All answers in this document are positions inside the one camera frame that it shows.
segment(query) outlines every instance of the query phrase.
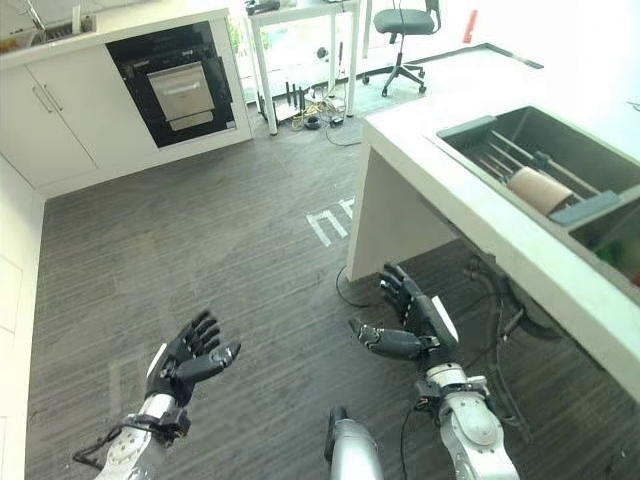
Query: faucet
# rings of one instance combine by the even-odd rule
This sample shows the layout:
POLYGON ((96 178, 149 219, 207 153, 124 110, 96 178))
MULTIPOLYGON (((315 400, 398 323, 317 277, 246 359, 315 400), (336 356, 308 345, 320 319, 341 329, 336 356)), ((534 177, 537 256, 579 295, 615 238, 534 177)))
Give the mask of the faucet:
POLYGON ((45 29, 44 23, 40 19, 40 15, 38 15, 38 12, 36 12, 33 3, 31 3, 31 0, 24 0, 24 2, 26 3, 26 8, 23 12, 20 12, 20 15, 24 15, 27 13, 29 14, 29 16, 31 17, 31 21, 36 27, 36 30, 38 30, 38 35, 40 36, 41 41, 45 41, 47 31, 45 29))

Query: cabinet door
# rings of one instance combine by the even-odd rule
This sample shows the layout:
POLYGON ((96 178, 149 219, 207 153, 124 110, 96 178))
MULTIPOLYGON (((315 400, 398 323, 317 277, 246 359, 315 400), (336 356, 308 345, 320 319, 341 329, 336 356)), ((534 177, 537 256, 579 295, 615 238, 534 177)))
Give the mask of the cabinet door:
POLYGON ((24 67, 0 74, 0 151, 34 187, 96 168, 24 67))
POLYGON ((158 151, 104 45, 28 68, 98 167, 146 163, 158 151))

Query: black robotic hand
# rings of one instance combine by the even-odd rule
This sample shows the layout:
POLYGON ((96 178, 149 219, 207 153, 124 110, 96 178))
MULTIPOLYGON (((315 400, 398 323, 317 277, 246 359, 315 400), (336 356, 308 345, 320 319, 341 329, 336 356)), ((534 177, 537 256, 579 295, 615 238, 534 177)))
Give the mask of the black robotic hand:
POLYGON ((427 297, 395 264, 385 264, 380 287, 404 330, 374 328, 352 319, 349 325, 360 343, 378 355, 403 360, 453 358, 458 333, 438 297, 427 297))
POLYGON ((380 274, 380 288, 405 331, 418 336, 434 335, 442 346, 455 349, 458 333, 438 297, 433 300, 427 297, 418 284, 394 263, 385 263, 380 274))
POLYGON ((211 378, 238 356, 239 342, 220 345, 217 319, 207 310, 189 322, 169 344, 160 347, 149 367, 145 398, 157 393, 171 395, 179 407, 191 400, 198 382, 211 378))

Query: oven door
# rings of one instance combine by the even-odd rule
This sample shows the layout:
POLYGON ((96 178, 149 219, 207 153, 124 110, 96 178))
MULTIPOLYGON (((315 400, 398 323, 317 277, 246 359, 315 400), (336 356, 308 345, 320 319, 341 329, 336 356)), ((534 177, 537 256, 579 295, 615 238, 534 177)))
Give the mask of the oven door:
POLYGON ((213 121, 215 105, 201 62, 147 75, 173 131, 213 121))

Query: chair base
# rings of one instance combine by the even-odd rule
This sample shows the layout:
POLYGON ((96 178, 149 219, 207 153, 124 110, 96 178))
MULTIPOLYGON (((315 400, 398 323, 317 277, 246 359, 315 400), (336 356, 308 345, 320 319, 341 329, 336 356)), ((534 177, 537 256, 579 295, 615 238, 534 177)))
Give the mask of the chair base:
POLYGON ((399 77, 400 75, 402 75, 405 78, 408 78, 409 80, 416 82, 419 85, 418 91, 420 93, 424 93, 427 91, 427 87, 424 86, 424 81, 422 80, 424 78, 424 68, 421 67, 420 65, 412 65, 412 64, 403 65, 402 52, 398 53, 398 57, 396 59, 395 65, 390 65, 388 67, 379 68, 377 70, 366 72, 362 78, 362 83, 366 85, 367 83, 369 83, 369 77, 371 75, 376 75, 378 73, 389 74, 389 78, 387 78, 387 81, 384 84, 384 87, 382 87, 383 97, 387 96, 389 85, 391 84, 393 79, 396 77, 399 77))

